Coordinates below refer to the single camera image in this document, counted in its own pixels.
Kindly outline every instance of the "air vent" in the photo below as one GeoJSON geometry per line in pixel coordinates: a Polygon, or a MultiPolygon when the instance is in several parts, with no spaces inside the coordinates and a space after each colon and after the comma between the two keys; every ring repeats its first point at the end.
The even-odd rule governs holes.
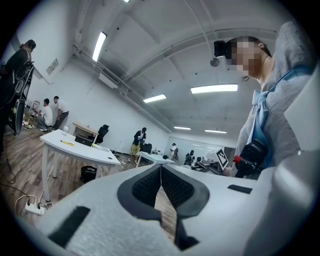
{"type": "Polygon", "coordinates": [[[55,70],[55,68],[59,65],[58,60],[55,59],[51,65],[46,69],[46,72],[48,73],[48,75],[51,75],[52,71],[55,70]]]}
{"type": "Polygon", "coordinates": [[[119,84],[121,81],[111,72],[106,69],[101,71],[106,77],[108,77],[111,81],[113,81],[116,85],[119,84]]]}

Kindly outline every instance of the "ceiling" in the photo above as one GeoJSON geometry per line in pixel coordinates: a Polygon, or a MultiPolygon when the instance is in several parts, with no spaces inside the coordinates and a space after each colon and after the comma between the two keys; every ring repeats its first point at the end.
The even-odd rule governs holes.
{"type": "Polygon", "coordinates": [[[210,66],[214,41],[254,36],[274,53],[280,26],[289,16],[259,0],[82,0],[74,43],[92,56],[100,32],[107,38],[98,62],[121,80],[126,95],[167,131],[189,127],[227,131],[237,138],[251,109],[253,79],[227,66],[210,66]],[[237,83],[236,92],[192,94],[190,88],[237,83]],[[167,99],[142,100],[165,94],[167,99]]]}

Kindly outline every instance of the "security camera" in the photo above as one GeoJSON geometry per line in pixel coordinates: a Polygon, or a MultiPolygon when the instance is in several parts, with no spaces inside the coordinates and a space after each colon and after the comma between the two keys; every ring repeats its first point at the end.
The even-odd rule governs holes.
{"type": "Polygon", "coordinates": [[[219,64],[220,64],[220,60],[218,59],[218,58],[215,58],[215,57],[213,57],[211,60],[210,60],[210,65],[212,66],[212,67],[218,67],[219,66],[219,64]]]}

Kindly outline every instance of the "black camera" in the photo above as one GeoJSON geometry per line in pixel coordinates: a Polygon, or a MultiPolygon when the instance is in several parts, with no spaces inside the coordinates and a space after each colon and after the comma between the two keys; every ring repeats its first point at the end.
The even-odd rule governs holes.
{"type": "Polygon", "coordinates": [[[268,147],[258,139],[253,139],[244,146],[240,156],[235,155],[233,161],[237,168],[236,178],[243,178],[255,172],[261,172],[264,168],[259,167],[268,154],[268,147]]]}

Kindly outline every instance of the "blue lanyard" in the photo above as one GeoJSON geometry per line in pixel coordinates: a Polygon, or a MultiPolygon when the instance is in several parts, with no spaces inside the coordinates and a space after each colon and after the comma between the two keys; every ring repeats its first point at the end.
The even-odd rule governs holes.
{"type": "Polygon", "coordinates": [[[273,154],[271,151],[270,145],[268,143],[268,140],[266,139],[266,136],[262,131],[268,117],[268,110],[266,107],[266,99],[268,97],[268,94],[276,90],[276,87],[281,80],[290,82],[297,77],[300,77],[303,75],[311,75],[311,73],[312,72],[305,66],[293,68],[289,70],[287,73],[285,73],[284,76],[281,77],[269,91],[255,90],[253,93],[252,105],[257,107],[255,109],[254,120],[253,120],[251,132],[250,132],[247,143],[250,143],[253,139],[258,139],[267,146],[268,153],[264,159],[264,166],[266,168],[270,166],[272,161],[272,154],[273,154]]]}

